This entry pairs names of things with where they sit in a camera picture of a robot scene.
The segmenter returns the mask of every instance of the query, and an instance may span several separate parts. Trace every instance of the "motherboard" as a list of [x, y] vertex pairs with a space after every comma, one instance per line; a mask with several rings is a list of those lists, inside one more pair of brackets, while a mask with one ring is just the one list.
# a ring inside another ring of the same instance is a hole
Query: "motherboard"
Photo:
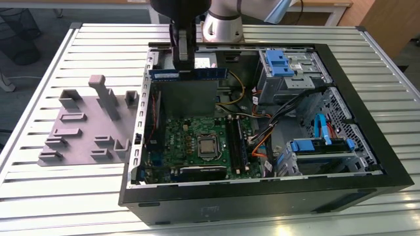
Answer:
[[164, 151], [149, 155], [153, 182], [184, 182], [185, 176], [193, 181], [260, 177], [245, 142], [249, 118], [169, 118], [165, 125]]

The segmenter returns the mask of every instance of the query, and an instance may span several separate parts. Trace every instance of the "ram slot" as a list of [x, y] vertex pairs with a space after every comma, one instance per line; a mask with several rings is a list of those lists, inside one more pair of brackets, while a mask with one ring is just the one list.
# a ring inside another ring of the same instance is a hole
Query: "ram slot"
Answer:
[[228, 146], [229, 146], [229, 156], [231, 156], [231, 168], [232, 168], [232, 173], [240, 174], [240, 168], [241, 168], [241, 160], [239, 156], [239, 148], [237, 148], [237, 143], [239, 143], [239, 137], [237, 137], [237, 129], [235, 129], [235, 120], [232, 117], [228, 117], [225, 119], [225, 133], [228, 135]]
[[240, 156], [240, 165], [241, 165], [241, 171], [248, 171], [248, 156], [247, 156], [247, 146], [245, 146], [245, 139], [244, 139], [244, 134], [243, 134], [243, 128], [241, 128], [241, 123], [239, 117], [236, 118], [236, 129], [237, 129], [237, 137], [239, 137], [239, 142], [236, 143], [237, 148], [239, 148], [239, 156]]

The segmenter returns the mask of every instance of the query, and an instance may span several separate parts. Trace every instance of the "slotted aluminum platform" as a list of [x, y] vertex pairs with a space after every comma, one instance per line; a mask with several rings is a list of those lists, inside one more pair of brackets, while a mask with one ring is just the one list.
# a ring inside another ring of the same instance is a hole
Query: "slotted aluminum platform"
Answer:
[[117, 205], [123, 164], [64, 167], [36, 164], [61, 107], [57, 99], [61, 90], [77, 89], [80, 95], [95, 95], [87, 85], [92, 74], [107, 76], [107, 86], [116, 95], [140, 90], [147, 44], [168, 42], [167, 25], [84, 24], [80, 29], [71, 29], [64, 38], [1, 152], [0, 235], [420, 233], [419, 92], [371, 36], [351, 27], [295, 26], [244, 26], [244, 34], [247, 42], [329, 44], [416, 185], [335, 214], [148, 227]]

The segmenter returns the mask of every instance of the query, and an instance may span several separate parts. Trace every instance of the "trash bin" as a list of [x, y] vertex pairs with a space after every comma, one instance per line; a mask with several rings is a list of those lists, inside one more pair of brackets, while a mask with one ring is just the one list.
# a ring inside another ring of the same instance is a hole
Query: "trash bin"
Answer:
[[20, 23], [0, 23], [0, 51], [16, 65], [32, 64], [41, 56], [33, 41], [24, 39], [23, 36], [28, 34]]
[[40, 36], [40, 28], [27, 8], [0, 8], [0, 17], [16, 33], [21, 34], [23, 39], [32, 40]]

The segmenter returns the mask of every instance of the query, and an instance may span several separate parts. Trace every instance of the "sticker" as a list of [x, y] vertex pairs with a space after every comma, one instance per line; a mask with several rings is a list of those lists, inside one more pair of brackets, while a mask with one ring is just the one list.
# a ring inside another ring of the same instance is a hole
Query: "sticker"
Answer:
[[252, 97], [252, 103], [257, 105], [257, 97]]
[[211, 67], [211, 59], [209, 58], [196, 58], [195, 68], [209, 68], [209, 67]]
[[273, 169], [273, 165], [272, 164], [269, 164], [269, 162], [268, 161], [265, 161], [265, 163], [264, 163], [264, 166], [265, 166], [265, 168], [269, 170], [269, 172], [272, 171], [272, 169]]
[[349, 3], [335, 3], [335, 6], [349, 6]]
[[292, 68], [293, 70], [296, 70], [296, 69], [301, 70], [300, 64], [291, 64], [291, 68]]
[[177, 73], [167, 73], [167, 74], [155, 74], [156, 79], [161, 78], [177, 78], [179, 74]]

